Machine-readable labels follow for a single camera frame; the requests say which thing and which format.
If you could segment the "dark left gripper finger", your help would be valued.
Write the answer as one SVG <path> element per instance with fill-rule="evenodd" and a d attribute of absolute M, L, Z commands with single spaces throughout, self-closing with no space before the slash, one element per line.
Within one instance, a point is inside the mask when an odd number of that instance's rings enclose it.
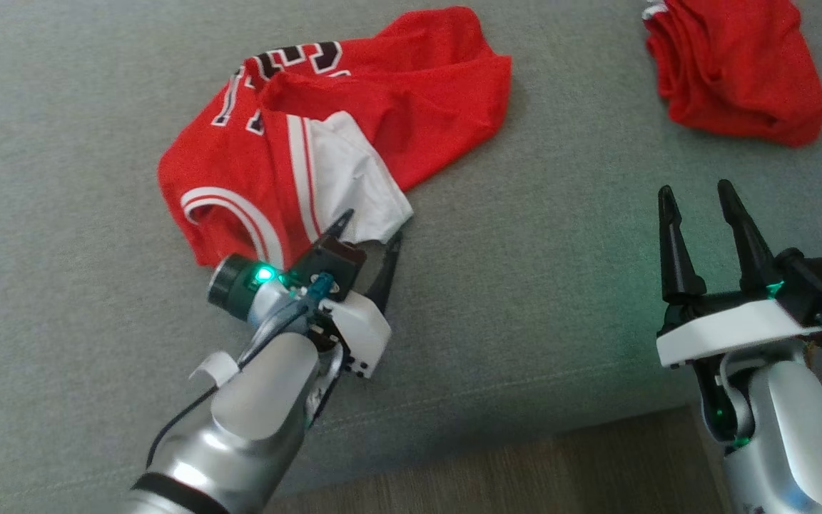
<path fill-rule="evenodd" d="M 345 211 L 343 211 L 343 213 L 336 218 L 336 221 L 333 221 L 333 223 L 329 225 L 329 228 L 326 228 L 326 231 L 323 231 L 323 234 L 320 234 L 319 240 L 336 241 L 336 243 L 342 243 L 343 234 L 345 234 L 346 228 L 352 220 L 353 215 L 355 215 L 355 209 L 345 209 Z"/>
<path fill-rule="evenodd" d="M 366 297 L 374 302 L 380 313 L 386 312 L 401 247 L 402 231 L 398 231 L 385 244 L 384 256 L 382 257 L 379 272 L 376 274 L 374 281 L 372 281 L 366 292 Z"/>

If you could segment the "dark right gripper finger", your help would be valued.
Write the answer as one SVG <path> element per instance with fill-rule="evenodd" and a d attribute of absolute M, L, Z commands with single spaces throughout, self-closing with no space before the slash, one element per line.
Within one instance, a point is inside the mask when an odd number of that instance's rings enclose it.
<path fill-rule="evenodd" d="M 724 220 L 731 226 L 741 277 L 739 286 L 745 293 L 766 291 L 780 283 L 774 267 L 774 256 L 759 228 L 745 208 L 730 180 L 717 184 Z"/>
<path fill-rule="evenodd" d="M 707 293 L 698 276 L 681 232 L 681 212 L 670 186 L 658 192 L 660 281 L 662 299 L 667 303 L 687 303 Z"/>

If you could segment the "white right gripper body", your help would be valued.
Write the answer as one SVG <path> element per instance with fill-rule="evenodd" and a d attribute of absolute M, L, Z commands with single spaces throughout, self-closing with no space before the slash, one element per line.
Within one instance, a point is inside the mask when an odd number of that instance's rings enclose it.
<path fill-rule="evenodd" d="M 656 350 L 660 365 L 673 368 L 739 349 L 818 333 L 822 333 L 822 326 L 804 326 L 773 298 L 701 316 L 695 315 L 692 305 L 669 305 L 656 337 Z"/>

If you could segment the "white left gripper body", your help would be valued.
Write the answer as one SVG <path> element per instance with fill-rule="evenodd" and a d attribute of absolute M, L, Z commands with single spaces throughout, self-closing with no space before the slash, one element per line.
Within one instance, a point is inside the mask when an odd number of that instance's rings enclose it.
<path fill-rule="evenodd" d="M 356 292 L 340 302 L 324 299 L 318 312 L 332 319 L 343 346 L 338 374 L 372 378 L 392 329 L 378 306 Z"/>

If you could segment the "red basketball jersey shirt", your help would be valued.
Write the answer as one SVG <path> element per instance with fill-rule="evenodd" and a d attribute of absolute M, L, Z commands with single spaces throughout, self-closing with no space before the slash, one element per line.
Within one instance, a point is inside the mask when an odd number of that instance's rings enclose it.
<path fill-rule="evenodd" d="M 348 243 L 385 243 L 413 217 L 408 190 L 498 133 L 511 82 L 466 6 L 267 50 L 183 128 L 158 185 L 199 266 L 293 266 L 347 211 Z"/>

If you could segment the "red basketball shorts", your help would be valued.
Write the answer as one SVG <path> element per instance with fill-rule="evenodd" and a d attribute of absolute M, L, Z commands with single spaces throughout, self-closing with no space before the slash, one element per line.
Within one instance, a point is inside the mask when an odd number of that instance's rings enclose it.
<path fill-rule="evenodd" d="M 793 0 L 646 0 L 646 48 L 680 126 L 789 147 L 822 129 L 822 83 Z"/>

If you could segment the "grey sofa seat cushion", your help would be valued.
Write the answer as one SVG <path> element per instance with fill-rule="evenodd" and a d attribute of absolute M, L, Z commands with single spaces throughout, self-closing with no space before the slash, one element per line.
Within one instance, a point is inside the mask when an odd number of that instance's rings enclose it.
<path fill-rule="evenodd" d="M 655 349 L 660 186 L 711 291 L 739 281 L 722 178 L 773 251 L 822 255 L 822 132 L 673 123 L 644 0 L 0 0 L 0 514 L 110 514 L 196 365 L 248 344 L 158 188 L 179 131 L 248 56 L 451 4 L 512 57 L 505 122 L 409 192 L 392 340 L 280 494 L 692 401 Z M 796 5 L 822 81 L 822 0 Z"/>

